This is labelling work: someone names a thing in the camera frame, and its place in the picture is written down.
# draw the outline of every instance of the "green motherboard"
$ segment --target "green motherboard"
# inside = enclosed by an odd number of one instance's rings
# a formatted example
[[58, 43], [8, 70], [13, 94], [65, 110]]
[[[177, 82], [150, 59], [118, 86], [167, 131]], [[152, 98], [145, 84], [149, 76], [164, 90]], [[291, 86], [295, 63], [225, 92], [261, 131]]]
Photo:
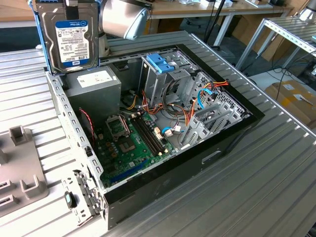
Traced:
[[[145, 113], [139, 119], [141, 119], [142, 124], [146, 125], [146, 129], [155, 135], [156, 125], [150, 116]], [[175, 153], [172, 145], [165, 139], [161, 141], [156, 139], [154, 142], [163, 147], [163, 151], [155, 154], [148, 147], [151, 144], [145, 142], [146, 137], [142, 134], [144, 133], [142, 128], [135, 124], [131, 118], [124, 119], [124, 121], [130, 135], [120, 136], [116, 141], [113, 139], [112, 133], [124, 130], [119, 120], [109, 122], [108, 125], [105, 123], [103, 127], [95, 130], [98, 139], [94, 150], [104, 169], [101, 180], [105, 187], [110, 187]]]

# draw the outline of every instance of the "metal workbench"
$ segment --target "metal workbench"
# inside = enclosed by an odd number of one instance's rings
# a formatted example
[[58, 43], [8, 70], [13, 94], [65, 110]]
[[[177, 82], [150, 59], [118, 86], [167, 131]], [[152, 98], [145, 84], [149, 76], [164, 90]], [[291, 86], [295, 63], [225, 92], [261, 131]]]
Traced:
[[236, 65], [237, 69], [241, 69], [244, 61], [248, 57], [250, 51], [252, 50], [254, 44], [257, 42], [265, 27], [268, 27], [272, 31], [266, 38], [265, 42], [262, 44], [260, 50], [258, 51], [258, 55], [261, 55], [265, 48], [269, 46], [271, 39], [278, 34], [297, 45], [297, 48], [284, 63], [284, 68], [291, 62], [293, 57], [300, 49], [303, 49], [313, 56], [316, 56], [316, 43], [312, 41], [312, 36], [316, 36], [316, 22], [313, 24], [307, 24], [301, 21], [299, 18], [293, 16], [267, 18], [262, 20], [255, 34], [247, 45]]
[[[114, 53], [185, 44], [265, 113], [226, 157], [106, 234], [108, 237], [303, 237], [316, 221], [316, 137], [194, 35], [173, 32], [110, 41]], [[48, 90], [39, 50], [0, 54], [0, 133], [33, 131], [49, 195], [0, 218], [0, 236], [101, 236], [96, 217], [81, 228], [60, 178], [75, 157]]]

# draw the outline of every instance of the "blue latch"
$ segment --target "blue latch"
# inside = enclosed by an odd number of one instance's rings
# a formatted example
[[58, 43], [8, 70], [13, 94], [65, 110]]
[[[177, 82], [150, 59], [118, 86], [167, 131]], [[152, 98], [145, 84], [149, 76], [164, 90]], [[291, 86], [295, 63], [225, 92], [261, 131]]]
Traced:
[[166, 60], [157, 53], [147, 55], [146, 58], [160, 73], [168, 73], [174, 71], [174, 67], [170, 66], [166, 62]]

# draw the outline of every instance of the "metal shelf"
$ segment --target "metal shelf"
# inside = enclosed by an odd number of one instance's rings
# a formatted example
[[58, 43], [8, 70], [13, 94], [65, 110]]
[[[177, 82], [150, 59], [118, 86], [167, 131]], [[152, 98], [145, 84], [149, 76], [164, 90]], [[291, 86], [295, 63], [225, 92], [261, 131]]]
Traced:
[[[316, 35], [316, 22], [314, 24], [307, 24], [301, 21], [297, 17], [276, 17], [263, 19], [259, 25], [254, 36], [250, 40], [247, 48], [243, 52], [240, 60], [238, 61], [236, 68], [241, 69], [243, 63], [248, 57], [251, 49], [261, 35], [264, 27], [268, 27], [272, 32], [267, 37], [266, 41], [263, 43], [261, 49], [258, 51], [258, 55], [269, 45], [272, 37], [275, 33], [284, 37], [285, 39], [291, 41], [299, 48], [305, 50], [308, 53], [311, 53], [313, 56], [316, 56], [316, 43], [312, 41], [312, 36]], [[295, 56], [298, 50], [296, 50], [288, 59], [286, 66], [291, 59]]]

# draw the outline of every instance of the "wooden desk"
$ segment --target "wooden desk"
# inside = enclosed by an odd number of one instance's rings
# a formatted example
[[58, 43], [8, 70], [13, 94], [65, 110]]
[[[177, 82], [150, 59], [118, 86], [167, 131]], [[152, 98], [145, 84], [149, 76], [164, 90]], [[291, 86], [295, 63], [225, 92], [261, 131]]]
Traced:
[[[280, 7], [275, 6], [274, 8], [262, 9], [256, 8], [243, 0], [240, 2], [233, 3], [232, 7], [223, 8], [221, 15], [244, 15], [244, 14], [265, 14], [265, 13], [284, 13], [288, 12], [292, 7]], [[212, 12], [212, 7], [205, 8], [204, 6], [196, 3], [195, 5], [187, 6], [179, 3], [178, 1], [159, 1], [154, 2], [153, 8], [153, 19], [164, 19], [164, 18], [181, 18], [181, 17], [196, 17], [196, 16], [209, 16]]]
[[[150, 32], [156, 33], [158, 23], [154, 22], [155, 19], [166, 19], [166, 18], [185, 18], [185, 17], [203, 17], [210, 16], [212, 12], [212, 7], [204, 7], [200, 4], [195, 5], [183, 5], [178, 1], [166, 2], [156, 0], [153, 4], [153, 27], [151, 27]], [[223, 8], [220, 16], [225, 16], [225, 20], [222, 24], [222, 27], [218, 33], [218, 36], [215, 40], [214, 45], [220, 45], [223, 37], [235, 15], [253, 15], [253, 14], [270, 14], [270, 13], [281, 13], [281, 17], [285, 17], [293, 9], [291, 6], [280, 7], [274, 6], [273, 8], [262, 9], [256, 8], [243, 0], [239, 0], [237, 3], [233, 3], [232, 7]]]
[[[243, 0], [239, 1], [240, 2], [238, 3], [233, 3], [232, 7], [222, 9], [220, 15], [226, 16], [226, 18], [217, 36], [215, 45], [220, 45], [228, 26], [235, 15], [282, 13], [281, 16], [287, 16], [290, 10], [293, 9], [292, 7], [278, 6], [269, 9], [262, 9], [253, 7]], [[15, 4], [15, 6], [12, 6], [12, 2], [0, 0], [0, 28], [35, 26], [32, 11], [27, 6], [26, 1], [16, 0]], [[187, 6], [179, 3], [178, 1], [166, 2], [156, 0], [153, 4], [150, 33], [153, 34], [157, 32], [157, 19], [210, 16], [211, 12], [212, 7], [205, 8], [200, 4]]]

